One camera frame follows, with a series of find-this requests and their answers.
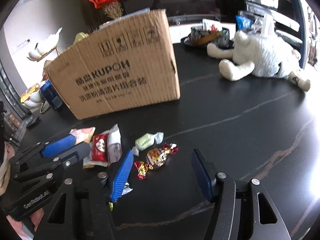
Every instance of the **stuffed animal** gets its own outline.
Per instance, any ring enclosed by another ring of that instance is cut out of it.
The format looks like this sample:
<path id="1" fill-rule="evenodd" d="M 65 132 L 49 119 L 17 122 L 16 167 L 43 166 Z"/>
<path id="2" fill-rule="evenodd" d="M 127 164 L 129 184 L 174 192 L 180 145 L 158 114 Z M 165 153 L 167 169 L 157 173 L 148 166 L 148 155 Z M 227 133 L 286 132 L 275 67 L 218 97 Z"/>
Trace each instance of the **stuffed animal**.
<path id="1" fill-rule="evenodd" d="M 275 34 L 247 35 L 238 31 L 234 49 L 222 50 L 214 43 L 209 43 L 207 53 L 210 57 L 222 59 L 220 73 L 230 81 L 239 80 L 251 73 L 257 77 L 285 78 L 304 91 L 310 89 L 310 80 L 303 80 L 299 75 L 302 71 L 299 67 L 300 53 Z"/>

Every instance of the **red snack package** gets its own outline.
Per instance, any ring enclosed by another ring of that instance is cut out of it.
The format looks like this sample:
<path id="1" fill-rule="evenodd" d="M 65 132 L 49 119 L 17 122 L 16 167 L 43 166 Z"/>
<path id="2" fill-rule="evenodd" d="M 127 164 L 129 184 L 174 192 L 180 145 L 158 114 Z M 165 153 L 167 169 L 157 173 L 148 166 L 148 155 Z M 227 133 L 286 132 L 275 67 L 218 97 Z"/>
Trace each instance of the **red snack package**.
<path id="1" fill-rule="evenodd" d="M 93 136 L 91 158 L 93 161 L 107 162 L 107 134 Z"/>

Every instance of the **ribbed blue pad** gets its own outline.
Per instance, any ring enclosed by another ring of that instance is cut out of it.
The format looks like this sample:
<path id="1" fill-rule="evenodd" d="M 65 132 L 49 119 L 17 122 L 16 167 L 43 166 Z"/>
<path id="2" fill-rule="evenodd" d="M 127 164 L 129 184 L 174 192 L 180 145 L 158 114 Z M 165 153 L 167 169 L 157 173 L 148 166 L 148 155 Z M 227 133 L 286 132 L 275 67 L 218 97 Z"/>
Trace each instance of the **ribbed blue pad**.
<path id="1" fill-rule="evenodd" d="M 45 157 L 53 157 L 69 148 L 74 146 L 76 143 L 76 138 L 69 134 L 66 137 L 60 139 L 59 141 L 48 144 L 44 150 L 41 152 Z"/>
<path id="2" fill-rule="evenodd" d="M 207 172 L 205 171 L 202 162 L 198 158 L 195 152 L 192 153 L 191 165 L 193 172 L 195 173 L 198 185 L 201 189 L 202 195 L 211 201 L 213 198 L 211 191 L 211 180 Z"/>
<path id="3" fill-rule="evenodd" d="M 118 173 L 112 182 L 112 191 L 110 195 L 112 202 L 116 202 L 118 198 L 121 197 L 122 191 L 124 189 L 124 185 L 128 180 L 132 165 L 133 165 L 133 153 L 130 150 L 125 156 L 125 159 L 123 160 L 123 162 L 121 163 Z"/>

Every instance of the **shiny candy wrapper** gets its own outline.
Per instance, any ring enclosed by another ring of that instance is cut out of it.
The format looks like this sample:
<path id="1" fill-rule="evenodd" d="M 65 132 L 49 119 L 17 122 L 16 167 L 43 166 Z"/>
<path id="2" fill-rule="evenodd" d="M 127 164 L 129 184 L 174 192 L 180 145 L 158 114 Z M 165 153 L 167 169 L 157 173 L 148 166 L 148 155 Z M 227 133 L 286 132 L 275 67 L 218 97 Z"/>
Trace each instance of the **shiny candy wrapper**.
<path id="1" fill-rule="evenodd" d="M 176 144 L 164 143 L 162 148 L 155 148 L 147 153 L 146 162 L 134 162 L 138 170 L 138 179 L 145 179 L 148 170 L 153 170 L 165 164 L 169 154 L 175 154 L 179 148 Z"/>

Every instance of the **plush toy foot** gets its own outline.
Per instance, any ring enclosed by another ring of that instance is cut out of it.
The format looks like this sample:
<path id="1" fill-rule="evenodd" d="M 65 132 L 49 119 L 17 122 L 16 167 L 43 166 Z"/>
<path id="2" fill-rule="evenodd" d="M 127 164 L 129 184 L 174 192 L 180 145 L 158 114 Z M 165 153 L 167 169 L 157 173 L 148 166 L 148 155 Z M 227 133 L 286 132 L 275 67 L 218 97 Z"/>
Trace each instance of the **plush toy foot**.
<path id="1" fill-rule="evenodd" d="M 302 80 L 300 77 L 298 77 L 293 71 L 289 74 L 288 80 L 292 83 L 296 84 L 299 88 L 304 90 L 305 92 L 308 92 L 311 87 L 310 80 Z"/>
<path id="2" fill-rule="evenodd" d="M 220 61 L 219 70 L 226 79 L 236 81 L 249 75 L 254 70 L 254 63 L 248 61 L 242 65 L 235 66 L 230 60 L 224 59 Z"/>
<path id="3" fill-rule="evenodd" d="M 219 49 L 214 43 L 209 43 L 207 45 L 207 53 L 209 57 L 217 59 L 232 59 L 233 57 L 233 49 Z"/>

